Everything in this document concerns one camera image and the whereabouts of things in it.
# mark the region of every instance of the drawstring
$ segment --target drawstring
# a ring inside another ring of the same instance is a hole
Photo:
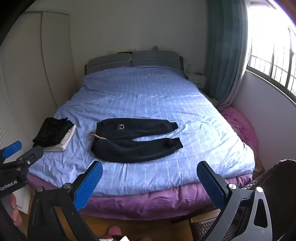
[[[98,136],[98,135],[96,135],[96,134],[90,134],[89,137],[90,137],[90,138],[92,138],[92,137],[96,137],[96,138],[98,138],[98,139],[107,140],[106,138],[104,138],[104,137],[100,137],[100,136]]]

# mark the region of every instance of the nightstand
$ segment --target nightstand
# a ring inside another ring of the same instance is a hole
[[[192,83],[194,83],[197,88],[203,89],[205,87],[205,81],[206,77],[203,75],[198,75],[198,74],[188,74],[185,73],[185,75],[188,77],[188,80]]]

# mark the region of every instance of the black folded clothing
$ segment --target black folded clothing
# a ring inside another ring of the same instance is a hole
[[[59,120],[53,117],[46,118],[33,140],[33,147],[39,145],[45,148],[60,144],[73,126],[74,124],[68,120],[68,117]]]

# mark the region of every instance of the gray headboard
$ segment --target gray headboard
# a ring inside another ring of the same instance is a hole
[[[85,75],[105,69],[140,65],[168,66],[184,71],[183,57],[177,53],[166,50],[146,50],[114,53],[93,58],[85,65]]]

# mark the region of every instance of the folded clothes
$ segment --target folded clothes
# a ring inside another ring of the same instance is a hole
[[[58,152],[58,151],[65,151],[67,148],[67,145],[69,144],[74,132],[76,130],[76,125],[74,125],[65,135],[63,140],[60,144],[57,144],[55,146],[45,147],[43,148],[44,151],[52,151],[52,152]]]
[[[60,144],[73,126],[74,124],[68,118],[59,120],[53,117],[46,118],[33,140],[33,147],[39,145],[45,148]]]

